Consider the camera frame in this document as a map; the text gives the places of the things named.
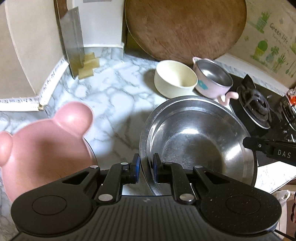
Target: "metal basin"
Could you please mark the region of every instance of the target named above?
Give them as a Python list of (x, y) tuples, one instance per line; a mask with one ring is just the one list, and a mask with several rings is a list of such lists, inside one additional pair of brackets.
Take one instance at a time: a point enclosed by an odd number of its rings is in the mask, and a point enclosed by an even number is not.
[(148, 117), (140, 139), (143, 173), (155, 195), (168, 195), (170, 187), (153, 181), (152, 157), (179, 163), (185, 169), (203, 165), (253, 185), (257, 165), (244, 148), (249, 133), (242, 122), (217, 102), (197, 96), (170, 99)]

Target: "kitchen counter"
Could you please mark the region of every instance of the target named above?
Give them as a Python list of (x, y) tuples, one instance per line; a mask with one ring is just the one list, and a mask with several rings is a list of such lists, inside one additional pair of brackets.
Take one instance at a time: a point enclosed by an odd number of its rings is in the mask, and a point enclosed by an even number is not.
[[(0, 113), (0, 130), (15, 133), (32, 121), (52, 117), (67, 102), (80, 101), (90, 106), (94, 112), (94, 123), (85, 139), (93, 149), (99, 165), (105, 169), (114, 163), (130, 162), (134, 153), (139, 151), (141, 130), (147, 117), (166, 101), (154, 86), (157, 62), (132, 55), (125, 55), (122, 60), (116, 49), (104, 49), (100, 57), (101, 67), (94, 70), (93, 77), (74, 80), (67, 69), (45, 112)], [(234, 75), (245, 76), (245, 73), (235, 68), (224, 64), (221, 66)], [(262, 80), (255, 78), (254, 81), (283, 94)], [(258, 168), (255, 187), (273, 192), (295, 176), (296, 167), (281, 162), (272, 163)], [(125, 185), (124, 194), (148, 195), (150, 191), (142, 179), (137, 185)], [(2, 241), (11, 239), (17, 230), (10, 217), (11, 203), (4, 192), (1, 179), (0, 198)]]

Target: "cable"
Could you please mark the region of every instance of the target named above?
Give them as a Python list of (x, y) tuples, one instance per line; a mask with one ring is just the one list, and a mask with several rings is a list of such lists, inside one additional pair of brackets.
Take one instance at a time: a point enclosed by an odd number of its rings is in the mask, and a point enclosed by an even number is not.
[(290, 240), (292, 240), (292, 241), (296, 241), (296, 238), (293, 238), (293, 237), (291, 237), (291, 236), (289, 236), (289, 235), (287, 235), (287, 234), (284, 234), (283, 232), (281, 232), (281, 231), (279, 231), (279, 230), (274, 230), (274, 231), (275, 231), (276, 233), (278, 233), (278, 234), (280, 234), (280, 235), (286, 237), (287, 239), (290, 239)]

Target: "cream ceramic bowl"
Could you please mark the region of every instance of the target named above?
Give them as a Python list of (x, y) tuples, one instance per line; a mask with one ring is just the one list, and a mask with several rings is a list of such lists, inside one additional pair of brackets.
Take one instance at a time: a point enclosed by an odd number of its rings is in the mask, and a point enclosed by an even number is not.
[(154, 85), (167, 98), (192, 95), (197, 84), (195, 72), (174, 60), (160, 61), (155, 70)]

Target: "potted plant illustration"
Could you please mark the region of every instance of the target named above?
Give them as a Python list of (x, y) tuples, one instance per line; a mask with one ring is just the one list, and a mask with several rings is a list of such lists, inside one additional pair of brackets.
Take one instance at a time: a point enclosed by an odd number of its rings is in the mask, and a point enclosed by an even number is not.
[(279, 71), (279, 69), (281, 68), (281, 65), (286, 61), (286, 53), (283, 53), (278, 59), (277, 61), (274, 63), (273, 67), (272, 67), (272, 71), (277, 73)]
[(267, 55), (265, 60), (267, 63), (271, 64), (274, 60), (274, 57), (279, 54), (279, 47), (274, 46), (274, 47), (271, 47), (270, 50), (271, 52)]
[(255, 49), (255, 53), (252, 56), (253, 59), (259, 60), (259, 58), (264, 54), (264, 52), (267, 50), (267, 39), (261, 40), (256, 49)]
[(257, 20), (256, 28), (262, 33), (264, 33), (263, 28), (267, 24), (270, 14), (270, 11), (261, 12), (261, 17), (259, 17)]
[(290, 46), (290, 49), (293, 51), (294, 54), (296, 54), (296, 37), (292, 45)]

